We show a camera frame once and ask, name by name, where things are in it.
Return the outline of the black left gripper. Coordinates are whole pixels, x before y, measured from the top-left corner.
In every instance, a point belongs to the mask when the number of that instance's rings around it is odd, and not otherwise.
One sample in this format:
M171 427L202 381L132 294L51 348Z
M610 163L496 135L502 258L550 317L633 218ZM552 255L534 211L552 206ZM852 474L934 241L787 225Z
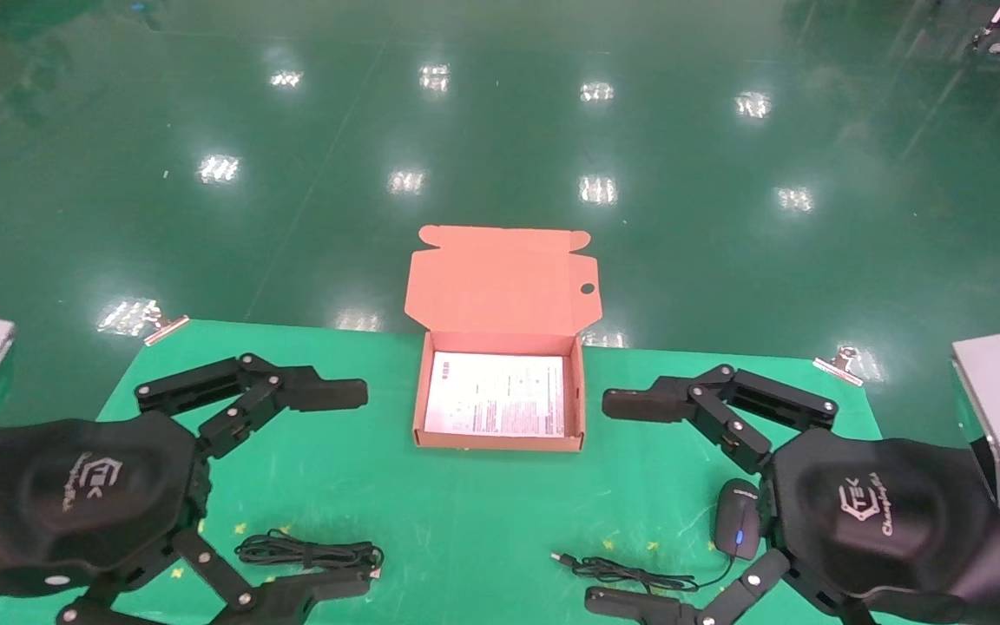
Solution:
M0 597L92 583L58 624L155 624L116 612L114 602L121 582L140 587L175 555L225 602L211 624L305 624L319 602L370 589L358 567L250 586L198 530L186 530L205 515L210 488L195 436L160 414L0 428Z

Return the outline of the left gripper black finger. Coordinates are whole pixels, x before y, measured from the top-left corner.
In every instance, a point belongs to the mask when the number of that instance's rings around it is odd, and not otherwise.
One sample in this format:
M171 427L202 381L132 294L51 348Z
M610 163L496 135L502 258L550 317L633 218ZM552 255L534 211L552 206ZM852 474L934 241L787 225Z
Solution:
M242 353L147 381L135 389L135 398L141 412L170 417L227 401L197 435L199 454L220 459L286 409L358 409L368 403L368 387L360 378L324 379L313 365L274 365Z

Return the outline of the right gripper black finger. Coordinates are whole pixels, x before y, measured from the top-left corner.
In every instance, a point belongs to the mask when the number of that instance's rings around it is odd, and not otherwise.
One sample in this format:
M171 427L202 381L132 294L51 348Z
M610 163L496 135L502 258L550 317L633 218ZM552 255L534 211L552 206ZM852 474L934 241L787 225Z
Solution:
M797 573L795 577L800 584L810 589L809 597L825 593L834 602L832 612L839 621L851 624L845 612L845 600L852 597L852 553L848 549L829 549L812 555L768 549L705 608L669 597L591 587L586 593L586 609L639 624L735 624L782 578L793 576L793 572Z
M770 462L773 447L740 412L803 432L831 430L839 411L836 401L728 364L692 378L660 376L648 389L608 388L601 409L618 420L690 423L747 474Z

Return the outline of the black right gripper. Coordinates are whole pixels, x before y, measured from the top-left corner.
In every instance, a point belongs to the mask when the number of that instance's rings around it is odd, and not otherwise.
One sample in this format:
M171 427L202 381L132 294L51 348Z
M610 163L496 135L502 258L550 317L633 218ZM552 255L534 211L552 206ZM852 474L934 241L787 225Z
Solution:
M1000 624L1000 509L968 451L807 431L760 487L767 545L821 612Z

